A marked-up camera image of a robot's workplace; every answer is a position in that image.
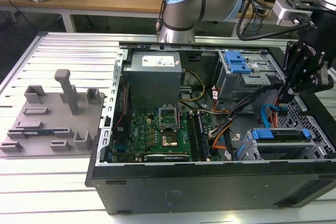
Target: motherboard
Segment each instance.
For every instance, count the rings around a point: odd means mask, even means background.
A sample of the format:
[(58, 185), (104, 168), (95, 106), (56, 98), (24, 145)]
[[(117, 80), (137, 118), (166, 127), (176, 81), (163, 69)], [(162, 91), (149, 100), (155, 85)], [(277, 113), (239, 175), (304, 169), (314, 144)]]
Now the motherboard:
[[(165, 155), (181, 157), (186, 162), (218, 159), (209, 152), (211, 115), (181, 111), (175, 115), (175, 112), (174, 107), (169, 112), (132, 113), (129, 140), (124, 144), (114, 143), (114, 153), (125, 162), (143, 162), (145, 158), (160, 161)], [(175, 125), (175, 121), (176, 129), (168, 127)]]

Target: electronic device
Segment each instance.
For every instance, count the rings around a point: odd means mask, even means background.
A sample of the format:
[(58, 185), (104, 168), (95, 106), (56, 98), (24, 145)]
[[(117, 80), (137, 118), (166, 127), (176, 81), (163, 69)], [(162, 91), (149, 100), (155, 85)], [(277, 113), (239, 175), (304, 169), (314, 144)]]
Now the electronic device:
[(87, 175), (108, 214), (302, 207), (335, 188), (336, 121), (314, 94), (277, 103), (283, 60), (120, 42)]

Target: white table leg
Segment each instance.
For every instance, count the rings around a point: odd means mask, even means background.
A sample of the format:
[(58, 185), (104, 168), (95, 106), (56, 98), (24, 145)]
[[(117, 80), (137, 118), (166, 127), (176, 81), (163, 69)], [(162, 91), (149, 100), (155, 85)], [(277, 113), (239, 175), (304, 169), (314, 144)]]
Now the white table leg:
[(75, 23), (73, 21), (73, 17), (69, 13), (62, 13), (62, 19), (64, 22), (65, 30), (67, 33), (75, 33), (76, 32), (76, 27)]

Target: sticker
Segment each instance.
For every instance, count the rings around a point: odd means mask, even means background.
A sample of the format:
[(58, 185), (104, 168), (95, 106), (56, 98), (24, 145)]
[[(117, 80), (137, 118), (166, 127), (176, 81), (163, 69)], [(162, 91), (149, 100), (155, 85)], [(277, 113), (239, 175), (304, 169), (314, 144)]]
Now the sticker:
[(212, 97), (213, 99), (218, 100), (218, 91), (212, 91)]
[(24, 132), (25, 135), (38, 135), (38, 133), (36, 131), (32, 131), (32, 132)]
[(247, 66), (248, 66), (249, 68), (258, 68), (258, 65), (255, 64), (255, 63), (248, 63)]
[(225, 151), (224, 155), (227, 158), (227, 160), (231, 161), (232, 156), (228, 151)]
[(174, 67), (174, 56), (149, 56), (142, 57), (143, 67)]

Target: blue plastic latch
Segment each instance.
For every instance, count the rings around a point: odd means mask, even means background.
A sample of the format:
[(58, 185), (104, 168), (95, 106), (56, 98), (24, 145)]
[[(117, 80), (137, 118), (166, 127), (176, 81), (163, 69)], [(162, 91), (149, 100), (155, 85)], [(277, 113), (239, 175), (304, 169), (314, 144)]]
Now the blue plastic latch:
[(302, 133), (304, 134), (304, 136), (305, 136), (307, 139), (311, 139), (311, 134), (310, 134), (310, 132), (309, 132), (308, 129), (304, 128), (304, 129), (302, 130)]
[(226, 51), (225, 59), (230, 66), (231, 73), (251, 73), (252, 70), (246, 65), (245, 58), (238, 51)]
[(257, 139), (274, 139), (272, 131), (270, 129), (256, 129), (251, 132), (253, 138)]

